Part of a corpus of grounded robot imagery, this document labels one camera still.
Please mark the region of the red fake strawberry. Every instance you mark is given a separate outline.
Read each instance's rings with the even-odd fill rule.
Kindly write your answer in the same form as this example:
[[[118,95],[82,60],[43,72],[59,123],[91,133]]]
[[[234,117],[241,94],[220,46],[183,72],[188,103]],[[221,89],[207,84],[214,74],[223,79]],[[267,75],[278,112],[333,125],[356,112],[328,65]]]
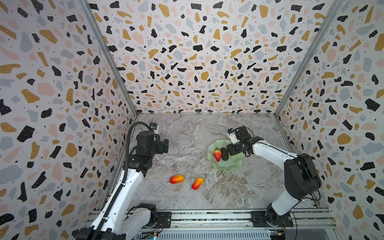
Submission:
[[[219,149],[215,149],[213,152],[213,155],[214,155],[217,162],[219,162],[222,158],[222,152]]]

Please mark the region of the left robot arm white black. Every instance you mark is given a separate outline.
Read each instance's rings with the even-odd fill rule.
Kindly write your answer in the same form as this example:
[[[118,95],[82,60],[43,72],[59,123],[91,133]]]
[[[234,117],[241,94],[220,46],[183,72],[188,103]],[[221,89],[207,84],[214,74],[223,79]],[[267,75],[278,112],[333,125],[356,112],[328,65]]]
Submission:
[[[153,204],[140,204],[130,216],[129,204],[157,154],[168,152],[169,141],[162,140],[156,130],[142,131],[137,145],[128,152],[118,184],[103,210],[90,227],[82,228],[78,240],[132,240],[145,226],[157,222],[157,209]]]

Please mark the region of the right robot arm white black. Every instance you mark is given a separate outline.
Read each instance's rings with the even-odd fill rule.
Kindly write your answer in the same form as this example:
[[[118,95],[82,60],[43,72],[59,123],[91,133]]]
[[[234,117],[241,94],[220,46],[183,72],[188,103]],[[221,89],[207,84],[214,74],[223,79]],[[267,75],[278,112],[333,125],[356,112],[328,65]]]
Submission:
[[[243,153],[262,157],[284,171],[285,190],[267,206],[265,222],[279,226],[291,210],[322,186],[313,159],[307,154],[295,154],[271,145],[261,137],[251,136],[249,128],[229,129],[231,143],[222,148],[222,159]]]

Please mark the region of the dark fake avocado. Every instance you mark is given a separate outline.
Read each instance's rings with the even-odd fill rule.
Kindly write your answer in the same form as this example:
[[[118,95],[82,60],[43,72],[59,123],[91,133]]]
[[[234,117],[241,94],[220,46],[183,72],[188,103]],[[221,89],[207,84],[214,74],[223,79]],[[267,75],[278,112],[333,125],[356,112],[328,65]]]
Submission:
[[[227,161],[229,159],[229,157],[230,157],[227,148],[221,148],[221,153],[222,153],[221,159],[223,161]]]

